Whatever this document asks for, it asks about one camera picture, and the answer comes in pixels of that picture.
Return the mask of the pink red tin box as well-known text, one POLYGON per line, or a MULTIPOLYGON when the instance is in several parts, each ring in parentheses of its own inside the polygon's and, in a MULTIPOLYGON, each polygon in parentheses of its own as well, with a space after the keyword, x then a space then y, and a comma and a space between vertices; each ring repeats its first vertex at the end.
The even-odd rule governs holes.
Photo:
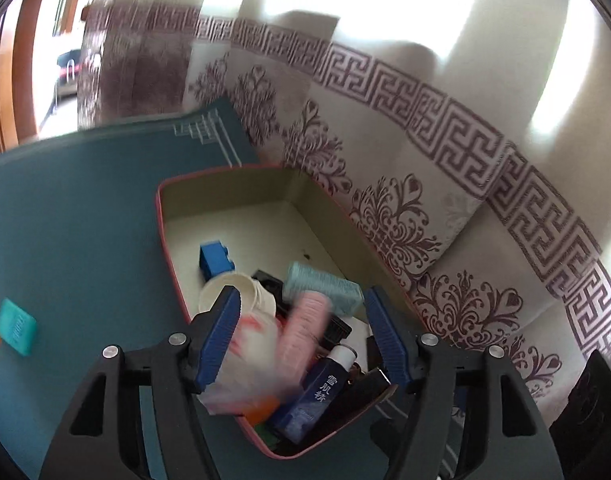
POLYGON ((163 181, 156 215, 164 257, 188 323, 209 311, 226 286, 239 290, 240 318, 256 304, 275 304, 251 282, 261 270, 278 280, 299 262, 361 285, 382 287, 406 321, 419 328, 409 297, 376 248, 311 177, 279 167, 216 168, 163 181), (201 244, 219 240, 235 270, 205 281, 201 244))

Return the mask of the teal plastic case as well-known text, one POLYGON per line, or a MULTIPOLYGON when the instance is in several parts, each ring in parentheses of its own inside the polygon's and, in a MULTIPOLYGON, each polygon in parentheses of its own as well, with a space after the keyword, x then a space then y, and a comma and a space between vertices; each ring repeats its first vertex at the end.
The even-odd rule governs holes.
POLYGON ((5 298, 0 305, 0 338, 21 356, 32 352, 37 322, 32 315, 5 298))

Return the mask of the white red labelled bottle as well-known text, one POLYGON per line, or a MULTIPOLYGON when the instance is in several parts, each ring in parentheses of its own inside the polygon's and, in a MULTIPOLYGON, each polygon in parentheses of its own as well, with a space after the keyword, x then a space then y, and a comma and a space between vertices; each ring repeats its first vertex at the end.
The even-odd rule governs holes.
POLYGON ((251 311, 240 318, 215 382, 198 396, 210 415, 241 416, 298 389, 277 355, 281 334, 278 319, 265 312, 251 311))

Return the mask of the black rectangular tube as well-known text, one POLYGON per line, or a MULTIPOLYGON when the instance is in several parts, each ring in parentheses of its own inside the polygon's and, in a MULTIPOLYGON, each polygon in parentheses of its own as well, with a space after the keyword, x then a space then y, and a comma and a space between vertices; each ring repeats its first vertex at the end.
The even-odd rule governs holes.
POLYGON ((333 350, 336 344, 352 334, 352 327, 331 313, 330 301, 320 292, 300 292, 296 298, 284 299, 284 283, 258 270, 252 275, 261 292, 275 301, 275 315, 287 330, 289 338, 301 337, 312 347, 333 350))

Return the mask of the orange green brick in box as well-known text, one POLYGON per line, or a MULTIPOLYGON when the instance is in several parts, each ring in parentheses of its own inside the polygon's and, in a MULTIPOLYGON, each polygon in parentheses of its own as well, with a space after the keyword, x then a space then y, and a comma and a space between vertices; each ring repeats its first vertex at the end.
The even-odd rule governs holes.
POLYGON ((244 419, 254 427, 263 424, 280 407, 280 400, 276 396, 264 396, 251 402, 242 412, 244 419))

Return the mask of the blue toy brick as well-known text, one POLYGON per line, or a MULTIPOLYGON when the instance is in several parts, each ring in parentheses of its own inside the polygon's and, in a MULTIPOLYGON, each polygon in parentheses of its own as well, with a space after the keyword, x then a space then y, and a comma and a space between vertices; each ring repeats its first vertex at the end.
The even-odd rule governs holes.
POLYGON ((235 270, 235 263, 229 259, 228 249, 219 241, 201 244, 199 247, 199 269, 207 282, 217 275, 235 270))

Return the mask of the dark blue tube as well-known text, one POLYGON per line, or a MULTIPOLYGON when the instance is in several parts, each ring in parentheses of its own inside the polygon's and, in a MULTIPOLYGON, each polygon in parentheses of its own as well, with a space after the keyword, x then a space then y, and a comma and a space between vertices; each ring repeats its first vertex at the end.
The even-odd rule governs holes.
POLYGON ((347 384, 356 358, 354 349, 338 344, 328 356, 319 359, 305 376, 302 391, 272 415, 270 430, 299 444, 347 384))

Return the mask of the pink rectangular box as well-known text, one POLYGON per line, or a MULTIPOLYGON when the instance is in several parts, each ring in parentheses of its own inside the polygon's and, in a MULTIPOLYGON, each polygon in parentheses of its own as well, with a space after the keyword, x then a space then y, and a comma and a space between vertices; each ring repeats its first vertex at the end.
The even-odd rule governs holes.
POLYGON ((301 382, 329 323, 331 304, 319 292, 302 292, 292 304, 278 340, 276 372, 286 387, 301 382))

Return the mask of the green table mat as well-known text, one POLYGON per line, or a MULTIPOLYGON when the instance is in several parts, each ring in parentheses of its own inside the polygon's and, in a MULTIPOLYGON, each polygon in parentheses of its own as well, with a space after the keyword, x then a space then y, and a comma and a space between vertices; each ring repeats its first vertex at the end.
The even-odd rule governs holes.
POLYGON ((223 99, 0 154, 0 305, 37 322, 29 356, 0 349, 0 443, 28 478, 104 347, 148 347, 187 324, 160 240, 159 185, 247 165, 258 157, 223 99))

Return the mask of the patterned white purple curtain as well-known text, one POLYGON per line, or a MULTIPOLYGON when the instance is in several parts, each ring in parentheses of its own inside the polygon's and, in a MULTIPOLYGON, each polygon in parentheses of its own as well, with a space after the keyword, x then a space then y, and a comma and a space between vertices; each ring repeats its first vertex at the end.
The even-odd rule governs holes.
POLYGON ((413 311, 553 422, 611 357, 611 30, 591 0, 92 0, 83 127, 225 96, 413 311))

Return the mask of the wooden door frame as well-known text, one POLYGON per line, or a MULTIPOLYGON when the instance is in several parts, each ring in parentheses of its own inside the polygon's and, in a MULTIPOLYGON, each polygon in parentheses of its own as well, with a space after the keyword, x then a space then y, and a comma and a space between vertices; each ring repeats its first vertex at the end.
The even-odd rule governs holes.
POLYGON ((40 137, 74 84, 58 84, 57 58, 80 49, 85 0, 0 2, 0 153, 40 137))

